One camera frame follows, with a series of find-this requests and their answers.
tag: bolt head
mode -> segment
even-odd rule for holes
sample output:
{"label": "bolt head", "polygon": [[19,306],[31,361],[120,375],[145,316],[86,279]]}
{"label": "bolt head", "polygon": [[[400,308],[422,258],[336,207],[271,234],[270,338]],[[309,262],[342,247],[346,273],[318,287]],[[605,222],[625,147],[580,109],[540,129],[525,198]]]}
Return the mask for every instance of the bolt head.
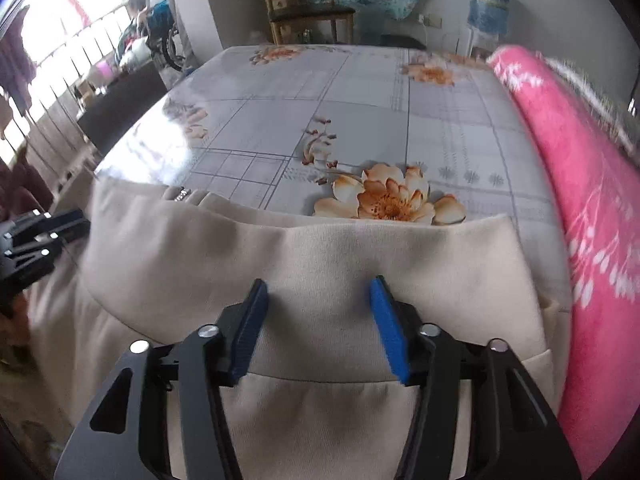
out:
{"label": "bolt head", "polygon": [[220,329],[215,325],[205,325],[198,329],[198,335],[200,337],[213,337],[218,335],[219,332]]}
{"label": "bolt head", "polygon": [[504,339],[491,339],[489,348],[494,352],[506,352],[509,349],[509,344]]}
{"label": "bolt head", "polygon": [[433,323],[425,323],[420,327],[420,334],[423,336],[437,337],[440,335],[440,332],[442,332],[440,327]]}
{"label": "bolt head", "polygon": [[138,341],[134,341],[133,343],[131,343],[129,350],[131,350],[131,352],[133,352],[134,354],[142,354],[149,350],[150,346],[151,345],[149,344],[149,341],[139,339]]}

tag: chair seat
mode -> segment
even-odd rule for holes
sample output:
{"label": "chair seat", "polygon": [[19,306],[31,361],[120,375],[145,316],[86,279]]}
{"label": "chair seat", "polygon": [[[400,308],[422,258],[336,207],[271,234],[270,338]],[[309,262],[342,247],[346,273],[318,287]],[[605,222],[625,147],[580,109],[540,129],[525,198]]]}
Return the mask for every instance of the chair seat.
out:
{"label": "chair seat", "polygon": [[272,23],[288,22],[300,18],[316,18],[318,16],[347,16],[356,11],[352,7],[335,4],[308,4],[274,9],[269,13],[269,21]]}

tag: electrical outlet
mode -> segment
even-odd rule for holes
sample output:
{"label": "electrical outlet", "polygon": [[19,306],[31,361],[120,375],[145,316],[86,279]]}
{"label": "electrical outlet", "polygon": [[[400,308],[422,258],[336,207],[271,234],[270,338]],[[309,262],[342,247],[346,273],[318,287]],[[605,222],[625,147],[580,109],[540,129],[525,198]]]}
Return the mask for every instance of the electrical outlet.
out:
{"label": "electrical outlet", "polygon": [[427,27],[442,28],[442,17],[437,14],[418,14],[418,23]]}
{"label": "electrical outlet", "polygon": [[428,15],[428,19],[429,19],[429,23],[428,23],[429,27],[442,28],[442,17],[441,16],[438,16],[437,14],[429,14]]}

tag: beige fabric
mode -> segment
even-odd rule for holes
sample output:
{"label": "beige fabric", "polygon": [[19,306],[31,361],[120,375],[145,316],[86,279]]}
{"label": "beige fabric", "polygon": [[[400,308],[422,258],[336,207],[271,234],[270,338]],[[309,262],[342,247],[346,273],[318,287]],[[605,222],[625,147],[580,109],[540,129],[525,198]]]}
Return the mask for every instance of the beige fabric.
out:
{"label": "beige fabric", "polygon": [[41,375],[32,367],[0,365],[0,415],[16,442],[45,476],[52,478],[56,456],[72,426],[57,407]]}
{"label": "beige fabric", "polygon": [[181,340],[257,277],[270,310],[250,373],[224,393],[247,479],[392,477],[415,390],[388,369],[368,305],[377,274],[453,336],[509,341],[554,398],[542,314],[507,217],[436,228],[269,213],[204,192],[173,202],[177,193],[99,182],[89,240],[34,291],[33,351],[72,422],[133,340]]}

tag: table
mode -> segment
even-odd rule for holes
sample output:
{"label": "table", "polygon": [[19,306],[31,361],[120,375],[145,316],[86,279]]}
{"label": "table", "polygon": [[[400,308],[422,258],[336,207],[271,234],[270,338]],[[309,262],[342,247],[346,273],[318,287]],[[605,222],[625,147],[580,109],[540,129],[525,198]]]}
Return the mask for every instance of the table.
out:
{"label": "table", "polygon": [[153,106],[98,177],[311,215],[340,174],[416,166],[436,198],[452,194],[465,205],[465,221],[509,215],[536,284],[570,312],[553,193],[510,96],[486,67],[434,57],[426,60],[434,73],[424,56],[362,46],[230,48]]}

